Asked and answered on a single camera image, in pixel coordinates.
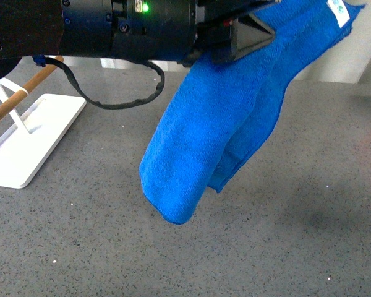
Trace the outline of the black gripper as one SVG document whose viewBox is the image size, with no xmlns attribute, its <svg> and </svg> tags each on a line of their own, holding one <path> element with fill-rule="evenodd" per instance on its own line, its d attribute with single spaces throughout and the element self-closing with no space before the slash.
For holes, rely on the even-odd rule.
<svg viewBox="0 0 371 297">
<path fill-rule="evenodd" d="M 190 67 L 205 52 L 215 64 L 269 45 L 275 30 L 256 12 L 276 1 L 113 1 L 111 57 L 175 61 Z"/>
</svg>

